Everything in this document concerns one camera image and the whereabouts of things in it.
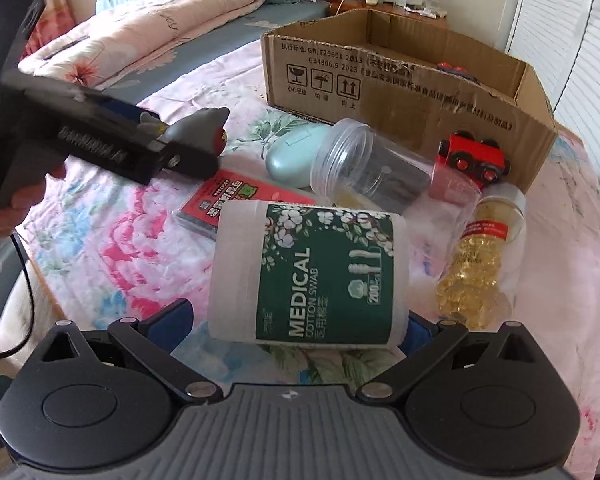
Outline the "person's left hand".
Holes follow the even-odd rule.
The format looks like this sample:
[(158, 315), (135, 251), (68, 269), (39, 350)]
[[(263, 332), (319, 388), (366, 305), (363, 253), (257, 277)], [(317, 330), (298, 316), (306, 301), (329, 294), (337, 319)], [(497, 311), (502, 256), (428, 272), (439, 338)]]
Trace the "person's left hand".
[[(62, 180), (66, 174), (66, 164), (61, 165), (47, 173), (55, 180)], [(8, 237), (16, 226), (19, 226), (27, 217), (30, 209), (41, 203), (46, 192), (46, 177), (38, 182), (20, 188), (12, 196), (9, 205), (0, 209), (0, 238)]]

